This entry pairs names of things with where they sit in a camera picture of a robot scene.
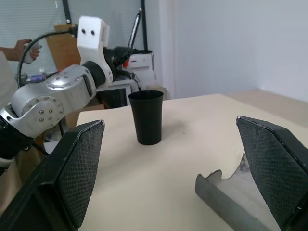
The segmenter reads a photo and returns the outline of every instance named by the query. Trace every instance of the textured grip surface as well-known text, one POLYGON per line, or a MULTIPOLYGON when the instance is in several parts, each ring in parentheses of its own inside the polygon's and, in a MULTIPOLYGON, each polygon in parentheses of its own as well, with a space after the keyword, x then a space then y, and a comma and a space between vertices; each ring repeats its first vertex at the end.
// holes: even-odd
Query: textured grip surface
POLYGON ((57 187, 76 228, 85 217, 94 188, 103 138, 103 124, 83 133, 60 174, 57 187))
POLYGON ((242 119, 237 125, 253 179, 284 230, 308 193, 308 176, 272 131, 242 119))

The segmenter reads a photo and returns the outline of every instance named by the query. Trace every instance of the gray metal piece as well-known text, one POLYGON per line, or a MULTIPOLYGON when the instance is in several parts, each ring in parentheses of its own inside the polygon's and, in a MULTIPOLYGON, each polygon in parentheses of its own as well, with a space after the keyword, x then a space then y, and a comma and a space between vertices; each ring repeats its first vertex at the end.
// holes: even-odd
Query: gray metal piece
POLYGON ((207 178, 199 175, 195 190, 236 231, 280 231, 250 173, 246 156, 227 180, 218 170, 207 178))
POLYGON ((95 94, 95 83, 87 68, 72 65, 44 82, 18 89, 0 116, 25 136, 36 138, 67 114, 85 107, 95 94))

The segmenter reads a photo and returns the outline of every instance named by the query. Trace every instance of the white wall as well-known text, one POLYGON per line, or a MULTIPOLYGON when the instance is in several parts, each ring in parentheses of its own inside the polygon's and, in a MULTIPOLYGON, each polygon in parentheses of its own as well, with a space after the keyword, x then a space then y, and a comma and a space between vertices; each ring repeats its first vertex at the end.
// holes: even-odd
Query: white wall
POLYGON ((308 101, 308 1, 151 2, 154 52, 175 98, 263 88, 308 101))

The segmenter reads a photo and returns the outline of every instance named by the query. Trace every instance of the black cylinder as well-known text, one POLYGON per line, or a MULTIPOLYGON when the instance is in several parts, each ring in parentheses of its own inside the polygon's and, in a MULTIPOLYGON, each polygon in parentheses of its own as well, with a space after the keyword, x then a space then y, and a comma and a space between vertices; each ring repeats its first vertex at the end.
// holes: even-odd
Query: black cylinder
POLYGON ((164 94, 157 90, 138 91, 128 96, 137 140, 143 145, 154 145, 162 139, 163 96, 164 94))

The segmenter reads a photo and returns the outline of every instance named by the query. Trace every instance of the table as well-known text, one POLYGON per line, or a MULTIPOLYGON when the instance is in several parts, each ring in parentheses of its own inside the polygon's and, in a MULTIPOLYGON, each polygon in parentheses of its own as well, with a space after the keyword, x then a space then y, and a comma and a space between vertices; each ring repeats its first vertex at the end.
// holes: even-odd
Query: table
POLYGON ((232 230, 195 194, 194 184, 199 173, 222 169, 228 178, 236 170, 244 152, 237 116, 286 127, 308 146, 304 126, 224 95, 164 101, 163 138, 154 146, 137 142, 129 106, 81 113, 78 124, 104 119, 106 128, 79 230, 232 230))
POLYGON ((131 94, 130 85, 133 82, 134 81, 131 79, 119 80, 119 81, 113 82, 108 88, 97 88, 96 91, 100 92, 100 91, 105 91, 105 90, 125 89, 127 105, 130 105, 128 96, 131 94))

